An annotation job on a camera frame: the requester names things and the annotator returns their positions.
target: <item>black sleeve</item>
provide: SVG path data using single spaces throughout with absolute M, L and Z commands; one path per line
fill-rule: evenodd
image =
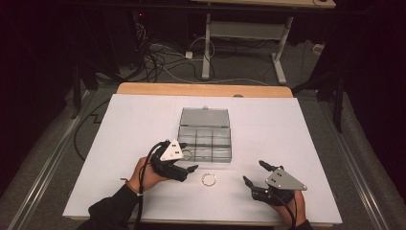
M 126 185 L 114 194 L 95 203 L 89 208 L 90 219 L 78 230 L 128 230 L 127 222 L 138 204 L 138 196 Z
M 301 225 L 296 226 L 295 230 L 313 230 L 313 227 L 310 225 L 308 220 L 306 220 Z

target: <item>person's right hand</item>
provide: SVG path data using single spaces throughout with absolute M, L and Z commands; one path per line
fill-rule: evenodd
M 296 204 L 295 204 L 295 200 L 292 199 L 287 204 L 287 206 L 292 211 L 293 216 L 295 216 L 296 210 L 297 210 L 296 226 L 299 226 L 306 221 L 305 198 L 301 191 L 295 191 L 295 199 L 296 199 Z M 278 212 L 278 214 L 282 218 L 284 224 L 286 224 L 288 227 L 290 227 L 292 225 L 292 217 L 290 217 L 289 213 L 287 212 L 287 210 L 284 206 L 271 205 L 271 207 L 273 209 L 275 209 L 275 211 Z
M 137 192 L 139 192 L 140 188 L 140 173 L 142 170 L 142 167 L 146 163 L 147 158 L 142 157 L 138 161 L 134 173 L 132 174 L 131 178 L 128 180 L 129 185 Z M 146 167 L 146 173 L 144 175 L 144 181 L 143 181 L 143 186 L 144 186 L 144 191 L 147 191 L 154 187 L 156 184 L 158 184 L 161 181 L 169 180 L 168 178 L 162 177 L 159 174 L 157 174 L 152 166 L 148 163 Z

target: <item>white tabletop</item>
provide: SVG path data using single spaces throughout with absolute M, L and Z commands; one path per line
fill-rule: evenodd
M 114 95 L 86 158 L 63 216 L 88 218 L 88 208 L 112 196 L 122 177 L 158 142 L 177 136 L 182 108 L 226 108 L 230 115 L 233 159 L 198 163 L 184 182 L 165 181 L 145 194 L 143 220 L 275 225 L 269 206 L 251 198 L 242 176 L 265 187 L 270 174 L 259 160 L 283 165 L 303 182 L 306 214 L 317 224 L 341 223 L 326 175 L 296 99 Z M 177 162 L 186 167 L 186 162 Z M 202 184 L 215 173 L 213 187 Z

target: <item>ring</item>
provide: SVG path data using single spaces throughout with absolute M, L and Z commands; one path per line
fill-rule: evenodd
M 212 182 L 211 184 L 206 183 L 206 176 L 208 176 L 208 175 L 212 175 L 212 176 L 213 176 L 213 182 Z M 204 173 L 204 174 L 203 174 L 203 176 L 202 176 L 202 183 L 203 183 L 205 186 L 211 187 L 211 186 L 213 186 L 213 185 L 215 184 L 215 182 L 217 182 L 217 180 L 216 180 L 216 178 L 215 178 L 214 173 L 211 174 L 211 173 L 208 173 L 208 172 L 207 172 L 207 173 Z
M 183 155 L 183 157 L 184 157 L 183 159 L 186 160 L 186 161 L 191 160 L 192 157 L 193 157 L 192 150 L 191 150 L 191 149 L 182 149 L 182 152 L 183 152 L 183 153 L 184 153 L 185 151 L 187 151 L 190 155 L 189 155 L 189 158 L 186 158 L 186 155 L 184 154 L 184 155 Z

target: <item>small white ring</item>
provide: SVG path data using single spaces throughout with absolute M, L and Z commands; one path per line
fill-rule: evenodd
M 193 157 L 192 151 L 190 149 L 182 149 L 182 153 L 185 153 L 185 151 L 187 151 L 190 155 L 188 155 L 189 158 L 186 158 L 187 155 L 183 154 L 183 159 L 186 160 L 186 161 L 191 160 L 192 157 Z
M 212 184 L 208 184 L 208 183 L 206 183 L 206 181 L 205 181 L 205 178 L 206 178 L 206 176 L 208 176 L 208 175 L 212 175 L 213 176 L 213 179 L 214 179 L 214 181 L 213 181 L 213 183 Z M 215 184 L 215 182 L 217 182 L 217 179 L 215 178 L 215 174 L 214 173 L 204 173 L 203 174 L 203 176 L 202 176 L 202 183 L 205 185 L 205 186 L 207 186 L 207 187 L 212 187 L 214 184 Z

